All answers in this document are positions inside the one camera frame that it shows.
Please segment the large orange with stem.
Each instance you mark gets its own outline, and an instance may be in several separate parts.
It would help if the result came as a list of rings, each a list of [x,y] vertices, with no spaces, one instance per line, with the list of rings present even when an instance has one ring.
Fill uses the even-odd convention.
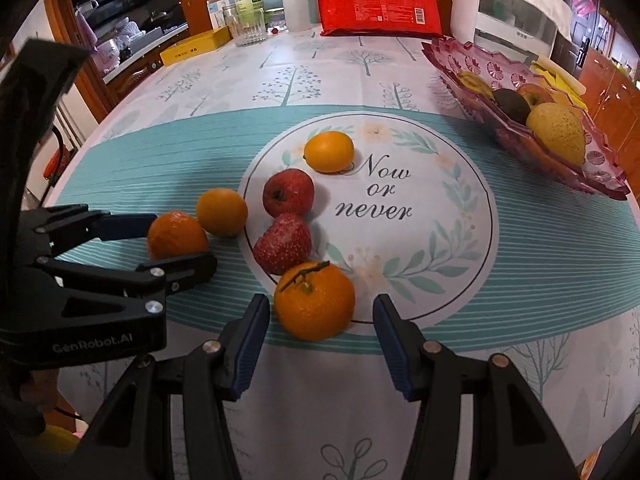
[[[304,341],[343,333],[355,306],[352,281],[329,261],[294,266],[281,276],[273,295],[273,311],[284,330]]]

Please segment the bruised yellow pear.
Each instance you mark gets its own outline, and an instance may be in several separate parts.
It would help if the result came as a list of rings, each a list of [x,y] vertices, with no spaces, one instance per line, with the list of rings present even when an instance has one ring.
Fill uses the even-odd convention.
[[[530,111],[526,127],[555,155],[575,166],[584,163],[584,129],[582,122],[568,107],[555,102],[541,103]]]

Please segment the dark brown avocado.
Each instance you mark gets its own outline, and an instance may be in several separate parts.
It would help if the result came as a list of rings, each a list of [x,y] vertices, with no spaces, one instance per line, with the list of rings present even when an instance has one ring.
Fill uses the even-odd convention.
[[[527,102],[515,90],[500,88],[494,91],[495,102],[514,122],[525,126],[530,108]]]

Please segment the spotted yellow banana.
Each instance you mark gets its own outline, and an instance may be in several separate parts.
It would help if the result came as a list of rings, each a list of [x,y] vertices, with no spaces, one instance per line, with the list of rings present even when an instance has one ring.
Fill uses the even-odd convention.
[[[479,96],[484,96],[488,100],[493,101],[495,99],[491,86],[477,74],[469,72],[468,70],[462,70],[457,73],[457,77],[465,88],[468,88]]]

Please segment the red apple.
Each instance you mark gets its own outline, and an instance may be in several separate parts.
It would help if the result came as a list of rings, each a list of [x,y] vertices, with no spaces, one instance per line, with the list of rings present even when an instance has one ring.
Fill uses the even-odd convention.
[[[527,102],[531,110],[542,103],[554,102],[552,94],[538,84],[521,84],[516,93]]]

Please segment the small orange tangerine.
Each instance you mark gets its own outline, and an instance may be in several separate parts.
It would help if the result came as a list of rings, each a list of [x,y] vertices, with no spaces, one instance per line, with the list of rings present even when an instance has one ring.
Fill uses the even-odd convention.
[[[245,200],[230,188],[212,188],[196,203],[196,218],[203,229],[216,237],[235,237],[248,218]]]

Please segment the small red strawberry-like fruit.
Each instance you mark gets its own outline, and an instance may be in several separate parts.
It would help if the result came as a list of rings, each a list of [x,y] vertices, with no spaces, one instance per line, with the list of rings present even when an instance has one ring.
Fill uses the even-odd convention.
[[[303,218],[297,214],[280,214],[258,238],[253,256],[266,273],[282,275],[306,262],[311,248],[311,234]]]

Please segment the small orange near text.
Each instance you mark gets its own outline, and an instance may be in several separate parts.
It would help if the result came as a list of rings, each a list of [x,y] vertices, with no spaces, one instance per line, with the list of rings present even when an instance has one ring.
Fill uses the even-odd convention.
[[[354,142],[344,132],[323,131],[305,144],[303,159],[320,174],[337,174],[349,168],[355,156]]]

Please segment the yellow flat box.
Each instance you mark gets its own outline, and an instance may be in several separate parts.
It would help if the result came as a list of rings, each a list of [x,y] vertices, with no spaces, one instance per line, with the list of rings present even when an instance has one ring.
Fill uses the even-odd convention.
[[[201,32],[198,35],[183,39],[160,52],[163,66],[176,64],[189,58],[213,52],[231,41],[227,26]]]

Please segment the clear drinking glass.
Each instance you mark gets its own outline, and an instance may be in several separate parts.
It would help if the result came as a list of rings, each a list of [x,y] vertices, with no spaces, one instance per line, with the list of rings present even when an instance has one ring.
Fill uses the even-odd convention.
[[[225,6],[224,22],[237,47],[261,44],[267,39],[265,13],[262,9],[240,10],[237,6]]]

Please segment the pink plastic fruit bowl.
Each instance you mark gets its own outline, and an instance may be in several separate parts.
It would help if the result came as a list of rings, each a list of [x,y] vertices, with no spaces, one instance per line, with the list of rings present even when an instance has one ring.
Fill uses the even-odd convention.
[[[470,42],[435,39],[423,53],[465,113],[523,164],[575,190],[626,200],[616,151],[566,92]]]

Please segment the white squeeze bottle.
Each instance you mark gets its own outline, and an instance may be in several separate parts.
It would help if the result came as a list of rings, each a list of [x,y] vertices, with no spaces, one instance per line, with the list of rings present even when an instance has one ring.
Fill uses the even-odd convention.
[[[311,29],[308,0],[282,0],[285,24],[290,32]]]

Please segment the yellow tissue pack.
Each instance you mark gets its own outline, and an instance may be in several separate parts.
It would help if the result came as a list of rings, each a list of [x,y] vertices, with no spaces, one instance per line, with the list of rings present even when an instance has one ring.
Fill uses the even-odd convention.
[[[588,110],[587,104],[582,99],[586,93],[586,87],[567,70],[551,61],[550,58],[540,56],[530,64],[530,69],[543,76],[553,88],[564,91],[572,103],[583,110]]]

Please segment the wooden cabinet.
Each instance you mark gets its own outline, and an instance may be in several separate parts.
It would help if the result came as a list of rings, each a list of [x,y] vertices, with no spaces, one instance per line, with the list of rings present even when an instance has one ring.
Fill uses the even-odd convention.
[[[586,54],[579,81],[582,100],[596,126],[608,138],[626,172],[628,185],[639,197],[639,90],[631,79],[597,50]]]

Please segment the white countertop appliance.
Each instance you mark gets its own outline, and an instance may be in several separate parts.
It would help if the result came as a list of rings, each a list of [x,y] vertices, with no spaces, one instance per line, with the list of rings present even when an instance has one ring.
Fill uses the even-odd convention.
[[[452,0],[450,29],[464,44],[523,63],[548,58],[564,38],[550,18],[523,0]]]

